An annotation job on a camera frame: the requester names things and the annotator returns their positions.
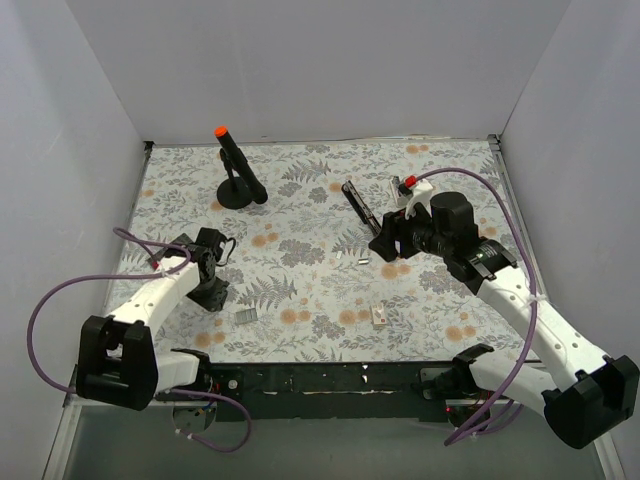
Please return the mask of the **black stapler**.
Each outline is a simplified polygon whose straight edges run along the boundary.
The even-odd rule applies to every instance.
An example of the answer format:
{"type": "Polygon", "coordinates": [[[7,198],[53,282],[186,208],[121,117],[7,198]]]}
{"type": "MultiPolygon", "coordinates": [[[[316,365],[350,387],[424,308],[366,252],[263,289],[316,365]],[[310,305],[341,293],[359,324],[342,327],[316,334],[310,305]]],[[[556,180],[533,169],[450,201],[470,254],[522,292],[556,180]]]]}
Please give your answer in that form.
{"type": "Polygon", "coordinates": [[[353,183],[350,180],[347,180],[342,184],[341,191],[360,218],[361,222],[369,228],[373,236],[377,236],[382,230],[381,224],[368,205],[364,202],[353,183]]]}

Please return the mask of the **beige stapler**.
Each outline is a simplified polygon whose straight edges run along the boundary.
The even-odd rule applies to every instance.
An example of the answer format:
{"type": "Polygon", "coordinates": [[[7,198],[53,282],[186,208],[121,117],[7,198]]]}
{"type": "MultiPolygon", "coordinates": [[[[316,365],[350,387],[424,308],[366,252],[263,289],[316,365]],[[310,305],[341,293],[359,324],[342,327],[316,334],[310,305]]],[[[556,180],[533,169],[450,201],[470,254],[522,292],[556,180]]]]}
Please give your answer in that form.
{"type": "Polygon", "coordinates": [[[393,176],[389,180],[390,190],[392,199],[397,208],[402,209],[407,204],[407,197],[401,192],[400,185],[401,181],[398,176],[393,176]]]}

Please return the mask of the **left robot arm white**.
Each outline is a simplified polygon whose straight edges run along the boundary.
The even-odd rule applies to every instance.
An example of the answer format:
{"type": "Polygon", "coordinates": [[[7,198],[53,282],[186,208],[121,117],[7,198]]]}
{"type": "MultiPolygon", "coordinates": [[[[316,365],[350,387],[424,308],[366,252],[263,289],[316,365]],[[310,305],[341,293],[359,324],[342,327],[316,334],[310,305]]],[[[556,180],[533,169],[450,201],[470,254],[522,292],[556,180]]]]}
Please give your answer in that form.
{"type": "Polygon", "coordinates": [[[86,399],[143,410],[159,393],[180,388],[193,400],[213,386],[209,357],[196,350],[158,353],[154,337],[187,298],[209,312],[222,310],[229,283],[216,269],[226,264],[227,244],[236,240],[201,228],[192,240],[161,248],[155,259],[160,276],[144,283],[125,303],[104,317],[91,316],[80,335],[76,393],[86,399]]]}

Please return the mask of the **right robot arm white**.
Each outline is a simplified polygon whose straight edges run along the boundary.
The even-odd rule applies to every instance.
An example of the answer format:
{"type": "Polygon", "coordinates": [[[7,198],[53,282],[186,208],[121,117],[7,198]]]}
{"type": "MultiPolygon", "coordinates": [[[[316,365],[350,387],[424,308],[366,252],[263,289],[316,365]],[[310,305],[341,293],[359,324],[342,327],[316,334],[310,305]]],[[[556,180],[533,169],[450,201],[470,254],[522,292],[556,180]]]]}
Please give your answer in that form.
{"type": "Polygon", "coordinates": [[[547,300],[534,296],[516,258],[480,235],[463,194],[437,194],[429,203],[411,200],[405,209],[386,213],[369,247],[387,262],[418,253],[441,258],[447,271],[499,313],[545,366],[517,367],[491,346],[477,344],[456,355],[449,370],[424,381],[433,397],[500,393],[543,416],[574,449],[632,416],[638,366],[626,355],[611,357],[547,300]]]}

